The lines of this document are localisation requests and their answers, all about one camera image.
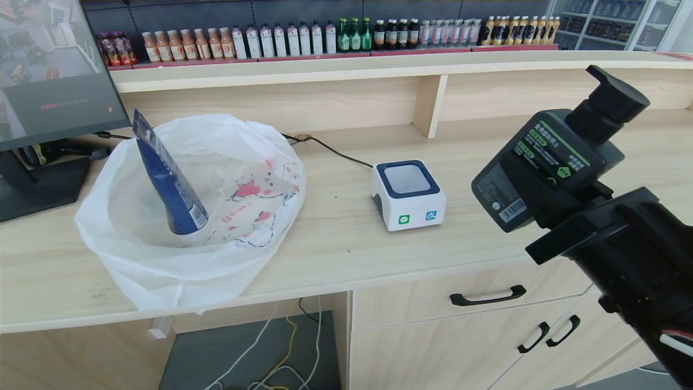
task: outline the wooden counter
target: wooden counter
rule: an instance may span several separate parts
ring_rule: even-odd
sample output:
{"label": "wooden counter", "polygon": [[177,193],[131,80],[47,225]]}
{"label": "wooden counter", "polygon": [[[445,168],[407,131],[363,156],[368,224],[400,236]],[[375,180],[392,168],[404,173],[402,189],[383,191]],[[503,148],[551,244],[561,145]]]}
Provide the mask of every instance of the wooden counter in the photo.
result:
{"label": "wooden counter", "polygon": [[[388,233],[369,199],[366,169],[320,145],[297,145],[309,177],[305,206],[255,281],[241,297],[221,305],[231,307],[529,264],[524,247],[540,230],[531,226],[504,234],[469,185],[528,115],[572,108],[586,98],[596,85],[582,70],[591,63],[614,69],[652,101],[650,110],[614,138],[626,161],[608,173],[606,183],[617,193],[646,185],[682,220],[693,221],[687,199],[693,182],[686,168],[675,168],[693,163],[693,112],[685,109],[693,100],[693,62],[631,52],[465,53],[113,75],[128,110],[140,108],[153,124],[227,112],[289,133],[334,130],[319,138],[355,158],[373,163],[421,158],[446,191],[442,226]],[[426,139],[420,132],[437,136]],[[92,167],[82,197],[100,166]],[[0,224],[0,332],[195,311],[136,311],[82,243],[73,222],[78,206]]]}

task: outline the barcode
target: barcode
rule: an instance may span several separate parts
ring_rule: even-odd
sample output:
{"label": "barcode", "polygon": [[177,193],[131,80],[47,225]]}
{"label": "barcode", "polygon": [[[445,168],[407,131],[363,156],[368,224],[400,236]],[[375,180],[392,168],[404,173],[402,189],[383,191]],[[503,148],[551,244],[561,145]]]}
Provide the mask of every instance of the barcode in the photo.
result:
{"label": "barcode", "polygon": [[518,198],[517,201],[514,201],[510,206],[506,207],[505,210],[501,211],[499,215],[503,222],[508,223],[526,209],[527,206],[525,205],[525,202],[522,200],[522,198]]}
{"label": "barcode", "polygon": [[190,209],[190,216],[195,221],[195,226],[201,229],[207,223],[207,215],[204,214],[198,205],[193,203],[193,208]]}

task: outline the green bottle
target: green bottle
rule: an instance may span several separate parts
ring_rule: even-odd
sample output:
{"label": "green bottle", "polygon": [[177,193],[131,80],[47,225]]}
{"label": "green bottle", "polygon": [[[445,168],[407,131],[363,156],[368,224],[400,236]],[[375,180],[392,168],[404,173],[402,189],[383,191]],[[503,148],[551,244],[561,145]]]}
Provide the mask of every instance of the green bottle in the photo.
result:
{"label": "green bottle", "polygon": [[340,18],[340,37],[339,37],[339,48],[340,51],[346,53],[349,51],[349,31],[347,30],[347,20],[345,18]]}
{"label": "green bottle", "polygon": [[371,44],[373,40],[371,39],[371,18],[363,18],[363,33],[361,34],[361,49],[371,50]]}
{"label": "green bottle", "polygon": [[361,34],[358,33],[358,18],[351,18],[351,51],[361,50]]}

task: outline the counter top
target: counter top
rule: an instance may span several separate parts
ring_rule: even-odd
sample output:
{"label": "counter top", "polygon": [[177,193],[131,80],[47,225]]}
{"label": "counter top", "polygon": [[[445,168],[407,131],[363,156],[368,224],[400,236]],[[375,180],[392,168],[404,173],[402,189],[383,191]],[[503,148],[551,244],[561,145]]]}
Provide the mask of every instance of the counter top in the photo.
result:
{"label": "counter top", "polygon": [[[367,162],[426,162],[448,196],[445,221],[397,233],[386,231],[369,198],[368,169],[314,142],[296,145],[308,172],[305,206],[279,252],[253,283],[219,307],[531,262],[524,247],[539,237],[540,229],[528,226],[503,233],[469,189],[474,176],[527,119],[443,122],[435,139],[422,138],[409,125],[321,132],[323,142]],[[604,182],[617,194],[646,185],[682,221],[692,222],[688,198],[693,180],[686,167],[693,164],[693,111],[646,111],[613,140],[626,160],[609,171]],[[99,169],[100,164],[92,167],[82,197]],[[0,224],[0,331],[195,311],[136,311],[101,260],[82,243],[73,221],[77,209],[75,204]]]}
{"label": "counter top", "polygon": [[292,60],[112,71],[120,93],[469,74],[492,71],[693,69],[693,61],[643,51],[496,51]]}

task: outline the security camera feed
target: security camera feed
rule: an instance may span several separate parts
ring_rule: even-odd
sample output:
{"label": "security camera feed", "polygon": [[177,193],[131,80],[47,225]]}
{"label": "security camera feed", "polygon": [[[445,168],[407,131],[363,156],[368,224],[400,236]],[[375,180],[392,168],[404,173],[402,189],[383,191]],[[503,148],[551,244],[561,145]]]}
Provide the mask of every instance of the security camera feed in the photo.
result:
{"label": "security camera feed", "polygon": [[0,0],[0,78],[0,150],[128,126],[78,0]]}

